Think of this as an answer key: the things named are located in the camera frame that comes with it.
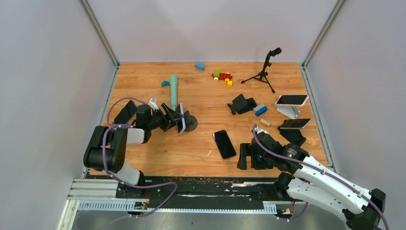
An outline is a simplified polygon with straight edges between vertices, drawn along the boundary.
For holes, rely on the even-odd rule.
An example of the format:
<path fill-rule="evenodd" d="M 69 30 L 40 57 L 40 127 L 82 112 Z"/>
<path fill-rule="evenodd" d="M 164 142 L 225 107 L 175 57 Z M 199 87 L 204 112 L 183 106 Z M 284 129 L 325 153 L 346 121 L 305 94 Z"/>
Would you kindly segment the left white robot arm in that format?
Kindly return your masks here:
<path fill-rule="evenodd" d="M 145 144 L 152 130 L 167 131 L 176 127 L 179 134 L 185 130 L 184 111 L 181 104 L 175 109 L 162 103 L 158 108 L 154 102 L 136 105 L 130 100 L 114 119 L 110 127 L 97 126 L 84 153 L 84 166 L 96 171 L 108 171 L 124 184 L 118 190 L 134 198 L 146 194 L 144 174 L 125 160 L 126 147 Z"/>

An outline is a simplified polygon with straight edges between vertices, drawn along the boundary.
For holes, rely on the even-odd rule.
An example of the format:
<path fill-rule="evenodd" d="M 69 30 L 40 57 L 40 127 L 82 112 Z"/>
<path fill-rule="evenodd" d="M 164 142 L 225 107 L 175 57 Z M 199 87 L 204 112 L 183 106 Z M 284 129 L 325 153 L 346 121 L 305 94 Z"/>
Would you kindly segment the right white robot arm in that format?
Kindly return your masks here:
<path fill-rule="evenodd" d="M 265 170 L 277 168 L 281 174 L 273 185 L 257 192 L 260 198 L 302 200 L 336 215 L 351 230 L 377 230 L 383 222 L 386 194 L 356 185 L 323 166 L 296 142 L 286 145 L 273 139 L 264 129 L 255 129 L 250 143 L 240 144 L 237 167 Z"/>

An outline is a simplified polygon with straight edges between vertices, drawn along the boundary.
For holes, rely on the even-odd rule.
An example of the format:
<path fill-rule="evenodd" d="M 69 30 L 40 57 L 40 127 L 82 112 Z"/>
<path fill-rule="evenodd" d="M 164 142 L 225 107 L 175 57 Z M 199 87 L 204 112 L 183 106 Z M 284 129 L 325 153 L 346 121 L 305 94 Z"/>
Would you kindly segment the phone with pink-edged black case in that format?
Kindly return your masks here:
<path fill-rule="evenodd" d="M 213 138 L 223 160 L 230 159 L 237 155 L 229 135 L 225 130 L 214 132 Z"/>

